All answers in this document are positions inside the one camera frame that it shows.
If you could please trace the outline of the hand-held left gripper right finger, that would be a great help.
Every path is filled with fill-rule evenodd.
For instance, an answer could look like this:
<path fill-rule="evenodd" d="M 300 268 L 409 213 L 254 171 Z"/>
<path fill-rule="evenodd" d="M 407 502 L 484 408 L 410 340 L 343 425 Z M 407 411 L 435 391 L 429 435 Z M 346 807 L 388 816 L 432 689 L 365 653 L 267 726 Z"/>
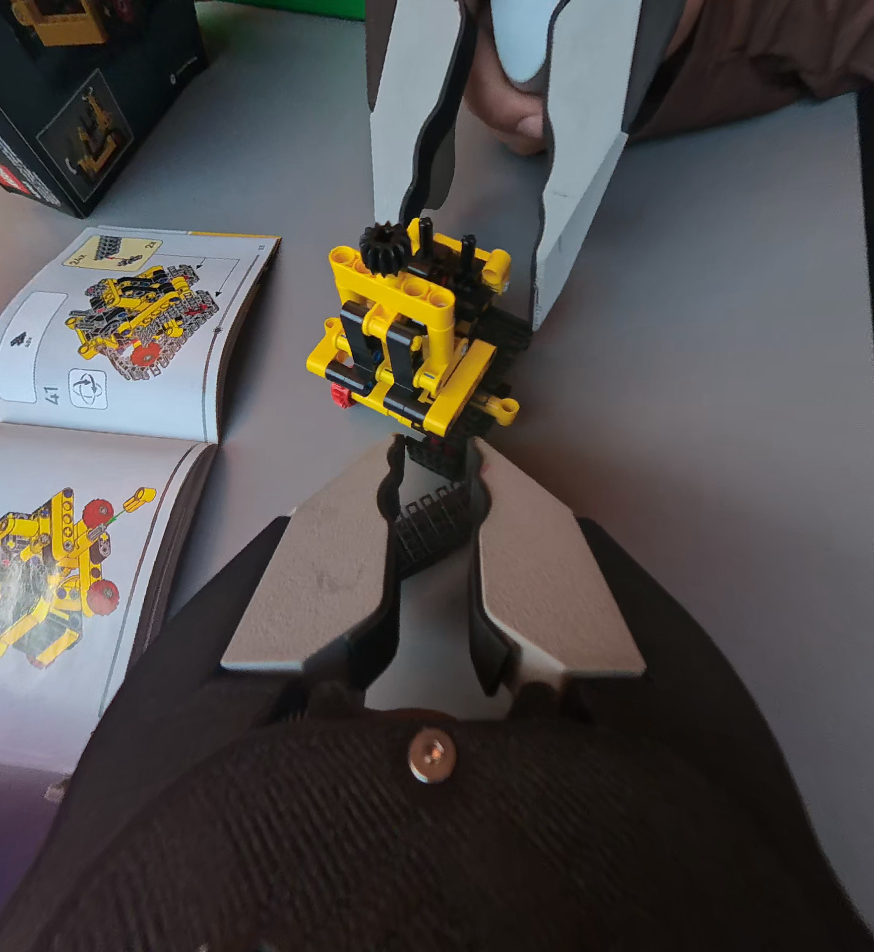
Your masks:
<path fill-rule="evenodd" d="M 485 440 L 468 447 L 469 650 L 484 693 L 636 678 L 645 660 L 572 511 Z"/>

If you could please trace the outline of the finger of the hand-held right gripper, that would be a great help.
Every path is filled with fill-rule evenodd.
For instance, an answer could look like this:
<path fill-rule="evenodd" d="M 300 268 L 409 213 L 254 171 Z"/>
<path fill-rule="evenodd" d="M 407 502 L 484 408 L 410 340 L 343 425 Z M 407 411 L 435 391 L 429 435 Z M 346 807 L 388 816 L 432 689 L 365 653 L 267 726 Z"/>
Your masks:
<path fill-rule="evenodd" d="M 550 174 L 532 261 L 531 327 L 568 279 L 627 139 L 624 104 L 641 3 L 563 2 L 550 19 Z"/>
<path fill-rule="evenodd" d="M 466 2 L 367 2 L 376 223 L 408 224 L 443 205 L 477 33 Z"/>

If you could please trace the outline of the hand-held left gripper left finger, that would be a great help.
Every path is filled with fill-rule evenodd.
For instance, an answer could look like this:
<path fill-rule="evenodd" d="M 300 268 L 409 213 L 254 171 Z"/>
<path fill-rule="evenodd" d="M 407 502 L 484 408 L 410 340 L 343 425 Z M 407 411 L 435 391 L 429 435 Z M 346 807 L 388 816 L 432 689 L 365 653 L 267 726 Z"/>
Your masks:
<path fill-rule="evenodd" d="M 394 522 L 405 439 L 391 435 L 302 503 L 226 649 L 234 671 L 369 687 L 399 640 Z"/>

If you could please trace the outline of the black lego track strip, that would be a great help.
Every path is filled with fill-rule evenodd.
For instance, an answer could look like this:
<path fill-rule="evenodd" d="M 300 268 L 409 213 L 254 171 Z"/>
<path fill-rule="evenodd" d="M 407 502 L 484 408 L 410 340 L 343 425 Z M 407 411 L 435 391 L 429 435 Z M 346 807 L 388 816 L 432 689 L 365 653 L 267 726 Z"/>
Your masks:
<path fill-rule="evenodd" d="M 440 485 L 404 506 L 393 524 L 398 578 L 404 581 L 468 544 L 469 489 L 464 482 Z"/>
<path fill-rule="evenodd" d="M 474 394 L 468 400 L 449 436 L 458 442 L 474 436 L 485 436 L 495 418 L 484 409 L 489 398 L 502 404 L 510 398 L 507 381 L 515 361 L 527 350 L 532 330 L 526 321 L 516 318 L 497 306 L 489 305 L 468 327 L 472 344 L 482 341 L 495 351 Z"/>

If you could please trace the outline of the yellow lego bulldozer model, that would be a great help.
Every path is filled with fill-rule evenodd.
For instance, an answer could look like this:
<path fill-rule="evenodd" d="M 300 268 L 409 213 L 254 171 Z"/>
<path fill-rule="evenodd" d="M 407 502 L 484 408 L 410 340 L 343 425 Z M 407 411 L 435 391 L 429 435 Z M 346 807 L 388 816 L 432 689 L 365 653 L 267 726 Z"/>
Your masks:
<path fill-rule="evenodd" d="M 472 344 L 468 327 L 489 305 L 499 307 L 510 255 L 478 248 L 471 234 L 434 232 L 423 217 L 372 225 L 358 247 L 334 247 L 328 262 L 341 307 L 324 321 L 308 371 L 329 382 L 339 407 L 362 406 L 414 430 L 410 459 L 460 481 L 468 442 L 486 435 L 458 442 L 449 434 L 495 351 Z M 484 409 L 506 426 L 520 407 L 510 396 L 502 404 L 489 398 Z"/>

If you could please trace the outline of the lego instruction booklet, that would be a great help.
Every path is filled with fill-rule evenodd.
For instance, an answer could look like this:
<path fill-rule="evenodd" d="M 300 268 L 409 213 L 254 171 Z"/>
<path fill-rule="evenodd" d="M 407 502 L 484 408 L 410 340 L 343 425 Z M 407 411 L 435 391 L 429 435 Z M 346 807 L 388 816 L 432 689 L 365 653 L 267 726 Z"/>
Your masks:
<path fill-rule="evenodd" d="M 76 766 L 162 627 L 280 238 L 85 230 L 0 317 L 0 765 Z"/>

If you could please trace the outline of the black lego set box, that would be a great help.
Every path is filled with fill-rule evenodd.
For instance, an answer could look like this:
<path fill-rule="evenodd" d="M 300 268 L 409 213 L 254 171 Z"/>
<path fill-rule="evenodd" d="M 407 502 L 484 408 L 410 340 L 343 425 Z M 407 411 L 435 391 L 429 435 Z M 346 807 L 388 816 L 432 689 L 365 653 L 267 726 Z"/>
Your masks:
<path fill-rule="evenodd" d="M 0 184 L 86 218 L 207 65 L 191 1 L 0 1 Z"/>

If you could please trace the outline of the person's right hand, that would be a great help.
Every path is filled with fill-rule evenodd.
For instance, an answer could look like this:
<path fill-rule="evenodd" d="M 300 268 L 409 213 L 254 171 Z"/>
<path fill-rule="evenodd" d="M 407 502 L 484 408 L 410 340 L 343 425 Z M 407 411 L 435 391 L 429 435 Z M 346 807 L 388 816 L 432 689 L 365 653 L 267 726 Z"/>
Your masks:
<path fill-rule="evenodd" d="M 515 154 L 531 156 L 546 151 L 543 98 L 517 89 L 504 73 L 489 3 L 480 7 L 478 29 L 464 92 L 467 110 Z"/>

